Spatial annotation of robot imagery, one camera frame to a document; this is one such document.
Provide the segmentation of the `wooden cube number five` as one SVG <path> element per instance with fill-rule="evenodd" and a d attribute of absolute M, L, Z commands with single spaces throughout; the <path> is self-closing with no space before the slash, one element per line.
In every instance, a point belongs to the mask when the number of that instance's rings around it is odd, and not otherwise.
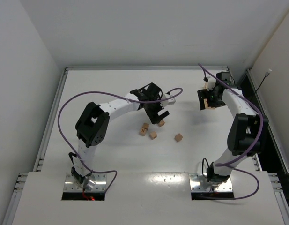
<path fill-rule="evenodd" d="M 162 126 L 164 126 L 165 125 L 165 121 L 164 120 L 161 120 L 159 123 L 158 123 L 158 126 L 159 127 L 162 127 Z"/>

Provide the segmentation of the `transparent orange plastic box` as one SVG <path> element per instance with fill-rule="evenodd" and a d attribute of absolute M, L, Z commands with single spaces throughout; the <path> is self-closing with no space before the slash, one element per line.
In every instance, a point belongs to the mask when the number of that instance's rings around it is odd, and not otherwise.
<path fill-rule="evenodd" d="M 214 106 L 214 87 L 209 88 L 208 87 L 208 78 L 204 77 L 203 81 L 205 82 L 204 89 L 207 90 L 207 99 L 205 99 L 205 107 L 206 109 L 215 109 Z"/>

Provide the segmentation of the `wooden cube with stripes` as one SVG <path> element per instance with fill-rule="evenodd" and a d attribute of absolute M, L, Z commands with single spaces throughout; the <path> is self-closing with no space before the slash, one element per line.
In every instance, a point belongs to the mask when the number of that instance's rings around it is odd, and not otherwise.
<path fill-rule="evenodd" d="M 146 127 L 142 127 L 142 128 L 140 129 L 140 131 L 139 131 L 139 134 L 140 134 L 141 136 L 145 136 L 146 133 L 147 133 L 147 131 L 148 131 L 148 129 L 147 129 Z"/>

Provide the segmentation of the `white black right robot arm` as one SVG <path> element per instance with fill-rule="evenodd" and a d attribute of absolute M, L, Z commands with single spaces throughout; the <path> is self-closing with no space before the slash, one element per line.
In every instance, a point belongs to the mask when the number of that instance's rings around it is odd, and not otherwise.
<path fill-rule="evenodd" d="M 243 96 L 229 72 L 219 72 L 215 79 L 212 88 L 198 91 L 198 98 L 201 110 L 227 106 L 233 116 L 227 149 L 207 167 L 207 181 L 221 184 L 242 161 L 264 150 L 269 119 Z"/>

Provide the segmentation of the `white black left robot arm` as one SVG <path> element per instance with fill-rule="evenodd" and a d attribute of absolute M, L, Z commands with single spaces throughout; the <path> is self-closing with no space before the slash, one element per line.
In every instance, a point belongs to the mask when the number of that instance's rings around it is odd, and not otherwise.
<path fill-rule="evenodd" d="M 96 146 L 105 138 L 109 123 L 128 113 L 144 109 L 152 124 L 160 123 L 168 111 L 158 114 L 166 106 L 175 103 L 175 99 L 169 93 L 150 83 L 140 89 L 134 89 L 123 98 L 117 98 L 111 102 L 86 105 L 75 129 L 78 137 L 78 151 L 73 158 L 72 175 L 78 183 L 82 184 L 91 171 Z"/>

